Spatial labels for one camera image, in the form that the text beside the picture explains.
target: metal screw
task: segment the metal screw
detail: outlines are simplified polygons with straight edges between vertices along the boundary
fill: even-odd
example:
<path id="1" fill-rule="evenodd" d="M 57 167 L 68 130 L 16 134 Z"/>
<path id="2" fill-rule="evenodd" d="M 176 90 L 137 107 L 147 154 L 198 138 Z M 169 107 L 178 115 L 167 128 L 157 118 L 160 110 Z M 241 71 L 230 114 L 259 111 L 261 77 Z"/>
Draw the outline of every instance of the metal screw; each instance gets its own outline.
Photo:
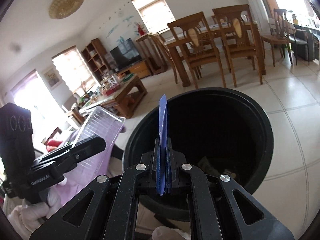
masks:
<path id="1" fill-rule="evenodd" d="M 136 169 L 138 171 L 144 171 L 146 169 L 146 166 L 143 163 L 140 163 L 136 166 Z"/>
<path id="2" fill-rule="evenodd" d="M 226 174 L 222 174 L 222 175 L 220 176 L 220 179 L 221 179 L 222 181 L 224 181 L 224 182 L 230 181 L 230 177 L 229 177 L 228 175 L 226 175 Z"/>
<path id="3" fill-rule="evenodd" d="M 188 163 L 184 163 L 181 165 L 181 168 L 188 171 L 188 170 L 191 170 L 192 166 Z"/>
<path id="4" fill-rule="evenodd" d="M 103 182 L 106 182 L 107 181 L 107 177 L 104 176 L 104 175 L 100 175 L 97 177 L 97 182 L 99 183 L 103 183 Z"/>

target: wooden bookshelf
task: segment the wooden bookshelf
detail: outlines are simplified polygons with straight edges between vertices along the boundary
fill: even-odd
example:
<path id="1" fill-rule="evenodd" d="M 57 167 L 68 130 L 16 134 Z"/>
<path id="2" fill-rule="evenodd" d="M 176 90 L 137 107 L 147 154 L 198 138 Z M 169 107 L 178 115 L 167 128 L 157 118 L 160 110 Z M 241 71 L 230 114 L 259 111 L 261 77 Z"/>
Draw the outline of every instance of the wooden bookshelf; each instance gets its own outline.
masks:
<path id="1" fill-rule="evenodd" d="M 104 57 L 106 54 L 107 51 L 99 38 L 92 40 L 82 51 L 82 56 L 86 60 L 88 67 L 99 82 L 102 81 L 103 72 L 111 70 Z"/>

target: ceiling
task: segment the ceiling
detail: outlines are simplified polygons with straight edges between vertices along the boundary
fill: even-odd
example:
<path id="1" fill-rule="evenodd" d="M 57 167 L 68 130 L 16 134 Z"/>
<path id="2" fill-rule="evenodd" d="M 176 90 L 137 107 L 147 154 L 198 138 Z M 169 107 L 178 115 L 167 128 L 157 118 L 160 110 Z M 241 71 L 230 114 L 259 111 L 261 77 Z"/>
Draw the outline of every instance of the ceiling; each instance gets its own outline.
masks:
<path id="1" fill-rule="evenodd" d="M 49 47 L 78 35 L 112 0 L 84 0 L 71 16 L 49 18 L 53 0 L 14 0 L 0 22 L 0 83 Z M 21 51 L 15 51 L 19 45 Z"/>

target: tv stand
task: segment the tv stand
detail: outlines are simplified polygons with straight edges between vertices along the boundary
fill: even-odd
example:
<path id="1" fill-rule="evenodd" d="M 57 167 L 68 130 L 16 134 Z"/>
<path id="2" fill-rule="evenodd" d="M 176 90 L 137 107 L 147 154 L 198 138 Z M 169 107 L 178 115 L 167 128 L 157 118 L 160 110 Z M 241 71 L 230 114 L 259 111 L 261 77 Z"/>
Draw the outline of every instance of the tv stand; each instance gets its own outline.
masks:
<path id="1" fill-rule="evenodd" d="M 133 64 L 132 66 L 121 69 L 119 72 L 117 72 L 117 74 L 122 74 L 122 73 L 127 73 L 127 74 L 135 73 L 140 79 L 151 76 L 150 68 L 145 59 Z"/>

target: triangular cutout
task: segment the triangular cutout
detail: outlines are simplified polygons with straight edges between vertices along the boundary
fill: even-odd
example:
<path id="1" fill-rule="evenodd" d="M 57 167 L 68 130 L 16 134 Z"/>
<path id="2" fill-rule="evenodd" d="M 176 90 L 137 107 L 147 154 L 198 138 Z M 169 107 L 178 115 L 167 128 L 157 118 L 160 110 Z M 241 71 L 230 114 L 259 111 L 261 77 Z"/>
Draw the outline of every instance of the triangular cutout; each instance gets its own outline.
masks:
<path id="1" fill-rule="evenodd" d="M 76 227 L 81 225 L 85 213 L 89 207 L 89 204 L 93 198 L 94 192 L 89 192 L 83 199 L 81 199 L 77 205 L 75 205 L 68 213 L 66 213 L 62 219 Z"/>
<path id="2" fill-rule="evenodd" d="M 233 196 L 238 204 L 244 222 L 247 225 L 252 225 L 253 223 L 263 219 L 263 213 L 254 206 L 239 190 L 234 190 Z"/>

